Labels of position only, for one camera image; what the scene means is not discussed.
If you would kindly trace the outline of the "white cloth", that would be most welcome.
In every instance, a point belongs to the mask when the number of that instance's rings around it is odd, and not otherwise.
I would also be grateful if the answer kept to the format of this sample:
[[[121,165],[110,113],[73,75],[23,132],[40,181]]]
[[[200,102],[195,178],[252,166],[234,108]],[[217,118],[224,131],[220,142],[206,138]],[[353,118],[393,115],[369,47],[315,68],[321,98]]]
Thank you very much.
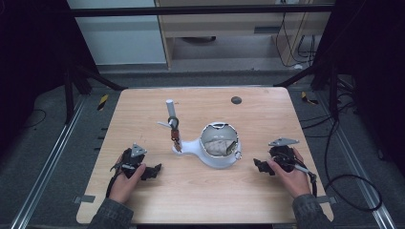
[[[233,140],[213,140],[203,144],[205,150],[211,156],[228,156],[226,148],[233,142]]]

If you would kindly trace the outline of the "black metal stand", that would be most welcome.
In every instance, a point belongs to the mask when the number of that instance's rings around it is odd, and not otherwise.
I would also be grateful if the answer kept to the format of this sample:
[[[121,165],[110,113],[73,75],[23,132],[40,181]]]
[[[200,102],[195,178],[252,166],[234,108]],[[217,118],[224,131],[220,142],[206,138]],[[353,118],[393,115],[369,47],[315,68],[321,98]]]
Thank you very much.
[[[307,75],[313,75],[313,79],[310,83],[310,87],[315,90],[321,90],[325,87],[326,84],[329,84],[329,111],[334,120],[338,119],[338,68],[334,62],[318,62],[312,66],[300,71],[293,77],[278,83],[274,84],[274,87],[283,87],[287,88],[292,85],[294,82],[299,81],[300,79],[306,77]]]
[[[125,87],[120,86],[104,77],[99,73],[90,71],[83,66],[68,67],[64,73],[64,89],[65,89],[65,102],[66,102],[66,121],[68,124],[74,117],[75,103],[73,87],[76,87],[80,94],[89,94],[92,91],[92,86],[87,78],[90,77],[95,81],[107,86],[114,91],[123,91]]]

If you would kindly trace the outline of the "white cabinet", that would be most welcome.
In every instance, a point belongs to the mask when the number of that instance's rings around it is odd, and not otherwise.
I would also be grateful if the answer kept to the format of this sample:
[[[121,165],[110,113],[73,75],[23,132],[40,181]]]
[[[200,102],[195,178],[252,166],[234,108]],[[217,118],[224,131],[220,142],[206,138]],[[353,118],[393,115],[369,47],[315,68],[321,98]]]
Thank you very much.
[[[72,10],[155,7],[154,0],[68,0]],[[160,24],[155,15],[77,17],[98,66],[165,64]]]

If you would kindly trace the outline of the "black curtain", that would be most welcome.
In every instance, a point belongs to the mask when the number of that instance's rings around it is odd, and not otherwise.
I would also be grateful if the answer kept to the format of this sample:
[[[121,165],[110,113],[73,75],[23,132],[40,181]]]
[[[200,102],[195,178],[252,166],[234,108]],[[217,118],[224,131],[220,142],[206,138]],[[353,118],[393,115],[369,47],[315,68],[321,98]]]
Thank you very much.
[[[405,176],[405,0],[335,0],[316,61],[355,81],[355,100],[383,155]]]
[[[64,84],[65,57],[95,73],[96,63],[67,0],[0,0],[0,161],[9,155],[35,99]]]

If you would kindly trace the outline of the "white stand with round tray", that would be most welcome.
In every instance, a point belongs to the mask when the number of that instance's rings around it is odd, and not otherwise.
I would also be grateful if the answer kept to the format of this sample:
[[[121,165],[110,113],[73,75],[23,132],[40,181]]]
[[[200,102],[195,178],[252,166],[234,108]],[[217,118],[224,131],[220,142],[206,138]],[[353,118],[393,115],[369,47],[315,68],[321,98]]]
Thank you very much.
[[[173,99],[167,99],[165,101],[168,117],[169,116],[176,116],[176,110],[174,105]],[[168,124],[168,118],[166,122],[160,122],[160,125],[165,126],[172,130]],[[205,142],[213,141],[213,140],[233,140],[236,141],[237,147],[234,152],[228,156],[211,156],[204,148],[203,144]],[[193,155],[200,159],[202,163],[205,165],[214,168],[214,169],[225,169],[233,164],[235,164],[238,160],[242,158],[242,144],[239,139],[239,135],[236,129],[226,123],[226,122],[211,122],[207,124],[201,131],[201,134],[198,138],[192,141],[184,141],[181,139],[181,152],[177,152],[174,147],[172,151],[177,156],[183,155]]]

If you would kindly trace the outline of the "person's left hand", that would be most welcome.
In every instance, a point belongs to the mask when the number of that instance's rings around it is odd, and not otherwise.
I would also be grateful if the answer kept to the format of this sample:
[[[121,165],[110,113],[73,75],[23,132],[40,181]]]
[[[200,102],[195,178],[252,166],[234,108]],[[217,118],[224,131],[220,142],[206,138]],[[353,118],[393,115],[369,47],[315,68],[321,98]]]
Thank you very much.
[[[109,199],[121,204],[126,203],[140,181],[145,168],[145,164],[140,164],[130,178],[128,178],[123,172],[119,172],[111,187]]]

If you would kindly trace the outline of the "yellow black tape strip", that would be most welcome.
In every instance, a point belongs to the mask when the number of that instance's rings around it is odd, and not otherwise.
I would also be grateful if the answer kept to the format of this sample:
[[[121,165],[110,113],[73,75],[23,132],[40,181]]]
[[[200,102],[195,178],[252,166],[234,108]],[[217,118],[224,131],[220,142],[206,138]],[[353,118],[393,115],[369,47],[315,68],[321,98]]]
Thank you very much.
[[[301,92],[301,99],[302,99],[302,101],[307,102],[308,104],[312,104],[312,105],[319,104],[316,99],[309,99],[306,92]]]
[[[105,106],[105,104],[106,104],[106,102],[107,102],[107,100],[108,100],[108,97],[109,97],[108,94],[104,94],[104,95],[100,98],[99,103],[98,103],[97,108],[96,108],[98,111],[102,111],[102,110],[103,110],[103,108],[104,108],[104,106]]]

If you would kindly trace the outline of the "person's right hand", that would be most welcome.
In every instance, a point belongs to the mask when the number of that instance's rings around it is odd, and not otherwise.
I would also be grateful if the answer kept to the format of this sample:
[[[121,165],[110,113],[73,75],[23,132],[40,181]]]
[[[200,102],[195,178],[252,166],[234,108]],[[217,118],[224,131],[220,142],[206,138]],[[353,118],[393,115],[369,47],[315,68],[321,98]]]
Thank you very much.
[[[267,164],[281,180],[282,184],[293,198],[309,195],[311,193],[308,176],[304,172],[294,169],[288,173],[272,158],[267,161]]]

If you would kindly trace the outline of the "wooden desk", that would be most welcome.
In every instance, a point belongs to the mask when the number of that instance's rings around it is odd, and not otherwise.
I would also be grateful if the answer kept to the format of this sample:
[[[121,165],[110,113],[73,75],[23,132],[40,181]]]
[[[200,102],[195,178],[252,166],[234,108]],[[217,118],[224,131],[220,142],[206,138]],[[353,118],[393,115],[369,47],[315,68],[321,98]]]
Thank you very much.
[[[332,4],[334,0],[154,0],[158,7]],[[299,42],[304,36],[321,35],[329,21],[326,12],[278,12],[236,14],[161,15],[160,30],[168,60],[172,59],[173,40],[179,37],[270,35],[282,63],[298,58]]]

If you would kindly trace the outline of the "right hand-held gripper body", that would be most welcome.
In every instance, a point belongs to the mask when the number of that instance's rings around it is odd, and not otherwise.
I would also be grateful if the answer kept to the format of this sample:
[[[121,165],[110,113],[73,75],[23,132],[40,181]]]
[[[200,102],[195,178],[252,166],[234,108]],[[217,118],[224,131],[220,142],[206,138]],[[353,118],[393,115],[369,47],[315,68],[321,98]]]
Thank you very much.
[[[291,145],[297,143],[297,139],[285,137],[279,137],[268,143],[271,158],[288,173],[294,170],[296,164],[295,154],[291,148]]]

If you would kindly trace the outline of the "metal floor rail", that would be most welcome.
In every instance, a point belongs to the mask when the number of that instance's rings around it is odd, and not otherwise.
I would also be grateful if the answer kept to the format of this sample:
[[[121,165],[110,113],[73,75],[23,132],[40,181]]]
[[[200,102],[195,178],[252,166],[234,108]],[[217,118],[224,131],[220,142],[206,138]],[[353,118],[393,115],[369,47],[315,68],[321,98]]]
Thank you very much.
[[[316,96],[319,99],[319,103],[324,109],[327,118],[327,121],[331,124],[330,132],[328,133],[327,145],[324,153],[324,165],[325,173],[327,178],[327,185],[325,189],[331,188],[336,195],[338,195],[343,201],[350,205],[351,208],[357,209],[358,211],[367,212],[373,215],[379,229],[397,229],[394,221],[389,214],[387,208],[384,205],[383,198],[379,190],[375,185],[370,181],[369,175],[366,170],[358,160],[357,156],[354,153],[354,150],[351,144],[348,141],[348,138],[342,128],[339,126],[339,119],[334,120],[329,111],[329,103],[327,97],[324,93],[316,93]],[[337,143],[341,148],[341,153],[345,158],[345,163],[350,168],[350,174],[337,175],[334,178],[330,177],[328,169],[328,151],[330,147],[330,139],[335,136]],[[333,183],[340,178],[350,178],[353,179],[361,194],[365,199],[367,206],[361,207],[355,205],[354,203],[348,201],[341,193],[333,186]]]
[[[74,107],[74,113],[69,122],[67,122],[58,136],[44,166],[42,167],[33,187],[31,188],[28,196],[26,197],[20,210],[14,217],[10,229],[26,229],[32,214],[41,199],[48,183],[53,175],[53,171],[60,159],[64,149],[70,139],[70,136],[76,126],[77,121],[82,114],[83,107],[86,103],[87,96],[80,95]]]

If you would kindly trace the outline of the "black horizontal bar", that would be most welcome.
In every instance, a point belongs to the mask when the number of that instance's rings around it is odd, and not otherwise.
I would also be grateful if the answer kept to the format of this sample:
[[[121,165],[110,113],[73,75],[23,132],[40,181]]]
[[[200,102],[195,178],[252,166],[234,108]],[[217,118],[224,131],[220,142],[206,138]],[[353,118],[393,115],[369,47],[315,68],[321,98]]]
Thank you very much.
[[[334,4],[188,6],[157,8],[77,9],[67,10],[66,14],[70,14],[74,17],[194,15],[278,12],[326,12],[332,11],[333,8]]]

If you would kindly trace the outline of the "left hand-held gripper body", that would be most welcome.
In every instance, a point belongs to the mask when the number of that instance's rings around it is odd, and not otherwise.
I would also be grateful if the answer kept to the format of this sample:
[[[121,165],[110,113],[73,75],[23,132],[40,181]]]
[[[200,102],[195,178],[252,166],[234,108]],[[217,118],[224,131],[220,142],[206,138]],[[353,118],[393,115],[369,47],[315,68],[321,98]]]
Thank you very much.
[[[122,172],[128,178],[130,178],[143,161],[147,151],[134,143],[132,148],[125,150],[120,160],[112,167],[117,172]]]

